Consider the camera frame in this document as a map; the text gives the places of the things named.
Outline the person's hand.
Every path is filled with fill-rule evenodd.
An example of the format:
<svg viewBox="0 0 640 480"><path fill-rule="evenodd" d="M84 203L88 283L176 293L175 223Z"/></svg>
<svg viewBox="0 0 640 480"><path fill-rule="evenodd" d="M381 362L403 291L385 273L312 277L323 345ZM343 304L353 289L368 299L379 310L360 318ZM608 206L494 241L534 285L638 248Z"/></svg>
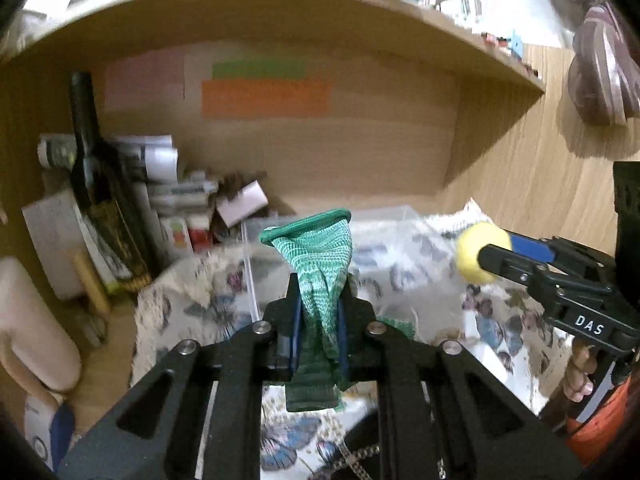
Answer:
<svg viewBox="0 0 640 480"><path fill-rule="evenodd" d="M593 392L590 376L596 372L597 366L597 351L585 341L574 338L562 380L563 393L568 400L578 403L590 396Z"/></svg>

